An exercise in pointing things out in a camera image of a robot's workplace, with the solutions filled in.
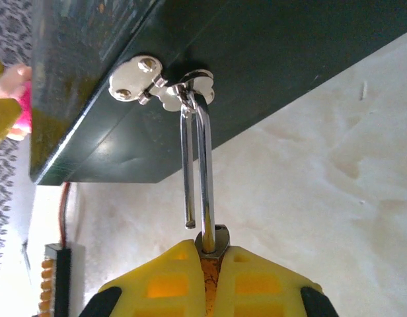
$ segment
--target metal hook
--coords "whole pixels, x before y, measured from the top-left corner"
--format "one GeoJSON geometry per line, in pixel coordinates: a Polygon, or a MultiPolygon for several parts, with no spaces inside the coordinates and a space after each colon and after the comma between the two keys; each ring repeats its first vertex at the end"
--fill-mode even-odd
{"type": "Polygon", "coordinates": [[[196,114],[198,134],[198,158],[201,188],[202,251],[215,251],[215,219],[212,176],[211,124],[205,98],[183,85],[178,85],[176,94],[182,102],[180,130],[184,175],[184,204],[186,228],[194,228],[194,177],[192,150],[192,114],[196,114]]]}

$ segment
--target textured white surface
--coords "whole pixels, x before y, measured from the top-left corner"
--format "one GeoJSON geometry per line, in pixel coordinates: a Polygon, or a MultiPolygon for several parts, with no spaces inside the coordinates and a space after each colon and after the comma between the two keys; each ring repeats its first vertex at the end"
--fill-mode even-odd
{"type": "Polygon", "coordinates": [[[34,299],[30,296],[30,282],[20,252],[22,243],[28,237],[36,188],[28,176],[29,148],[30,138],[27,137],[18,144],[18,149],[13,153],[17,160],[11,163],[15,167],[15,174],[10,177],[13,183],[9,188],[11,199],[7,203],[10,221],[6,226],[5,247],[0,259],[0,316],[24,316],[34,299]],[[18,298],[17,305],[14,305],[14,298],[18,298]]]}
{"type": "MultiPolygon", "coordinates": [[[[340,316],[407,316],[407,34],[222,145],[213,161],[216,219],[233,244],[320,283],[340,316]]],[[[85,302],[198,233],[182,224],[179,172],[76,192],[71,236],[86,255],[73,296],[83,299],[84,287],[85,302]]]]}

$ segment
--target metal hinge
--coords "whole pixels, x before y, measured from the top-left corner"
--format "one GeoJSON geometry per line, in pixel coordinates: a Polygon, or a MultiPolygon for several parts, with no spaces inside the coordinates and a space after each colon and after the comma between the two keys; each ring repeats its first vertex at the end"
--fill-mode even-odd
{"type": "Polygon", "coordinates": [[[121,64],[110,77],[110,94],[116,100],[129,102],[137,100],[140,104],[146,104],[156,96],[163,103],[167,111],[180,111],[182,102],[176,93],[176,87],[183,85],[188,90],[200,93],[207,104],[214,99],[212,89],[214,80],[210,71],[198,69],[186,74],[180,81],[171,87],[167,87],[168,81],[162,76],[163,65],[152,56],[140,55],[121,64]]]}

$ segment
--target doll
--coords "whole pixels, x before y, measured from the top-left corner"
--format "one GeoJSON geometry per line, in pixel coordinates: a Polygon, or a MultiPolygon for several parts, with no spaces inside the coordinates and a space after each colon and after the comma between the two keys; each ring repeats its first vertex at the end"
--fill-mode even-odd
{"type": "Polygon", "coordinates": [[[7,135],[16,141],[32,133],[31,78],[32,68],[22,63],[11,66],[0,76],[0,99],[13,98],[22,108],[20,117],[7,135]]]}

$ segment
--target orange wire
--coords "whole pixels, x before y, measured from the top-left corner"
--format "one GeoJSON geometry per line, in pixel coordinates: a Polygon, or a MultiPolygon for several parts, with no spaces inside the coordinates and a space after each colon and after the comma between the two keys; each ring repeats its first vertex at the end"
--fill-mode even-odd
{"type": "Polygon", "coordinates": [[[61,245],[63,248],[67,246],[66,227],[65,227],[65,210],[67,206],[67,197],[69,195],[70,183],[64,183],[61,201],[59,203],[59,235],[61,236],[61,245]]]}

